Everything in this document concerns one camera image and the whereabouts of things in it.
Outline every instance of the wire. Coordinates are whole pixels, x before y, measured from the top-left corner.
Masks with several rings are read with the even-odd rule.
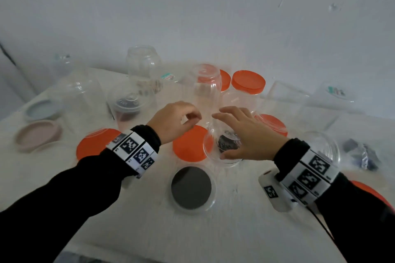
[[[313,214],[313,216],[316,218],[316,220],[318,220],[319,224],[323,227],[323,229],[325,230],[325,232],[329,235],[329,237],[332,239],[333,243],[337,246],[335,240],[333,239],[332,235],[329,233],[328,229],[326,228],[326,226],[323,225],[323,223],[319,220],[318,216],[316,216],[316,214],[309,208],[306,207],[307,210],[309,210],[311,212],[311,214]]]

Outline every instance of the person's right hand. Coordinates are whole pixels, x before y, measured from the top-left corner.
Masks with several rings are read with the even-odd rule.
[[[227,106],[212,117],[230,126],[240,137],[237,150],[227,150],[221,159],[273,160],[288,138],[257,121],[246,108]]]

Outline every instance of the forearm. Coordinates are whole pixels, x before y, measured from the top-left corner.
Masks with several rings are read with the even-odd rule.
[[[274,162],[281,181],[296,166],[309,146],[298,139],[288,141]],[[391,210],[378,198],[354,186],[339,173],[331,186],[315,201],[337,246],[348,261],[377,257],[386,247],[394,229]],[[361,250],[361,245],[369,247]]]
[[[133,130],[159,151],[160,140],[150,127]],[[122,179],[131,175],[137,173],[108,149],[83,158],[76,167],[59,173],[0,212],[7,244],[3,249],[19,260],[36,257],[52,262],[90,216],[118,199]],[[23,251],[14,252],[12,246],[16,245]]]

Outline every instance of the round container with black disc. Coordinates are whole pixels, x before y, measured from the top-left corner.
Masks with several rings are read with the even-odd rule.
[[[214,178],[204,166],[185,166],[171,178],[171,199],[184,213],[198,214],[209,210],[215,202],[215,195]]]

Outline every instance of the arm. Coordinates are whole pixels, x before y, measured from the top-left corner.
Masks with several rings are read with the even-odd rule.
[[[189,121],[181,125],[184,115]],[[177,102],[160,110],[147,126],[132,130],[158,152],[161,142],[173,141],[200,118],[193,105]],[[52,262],[90,216],[118,199],[122,179],[132,175],[137,173],[109,149],[57,174],[0,212],[3,257]]]
[[[242,143],[239,149],[222,153],[223,159],[273,160],[280,171],[279,181],[310,148],[303,141],[289,140],[258,123],[244,108],[224,107],[213,117],[232,127]],[[381,200],[339,173],[315,203],[348,262],[392,257],[395,216]]]

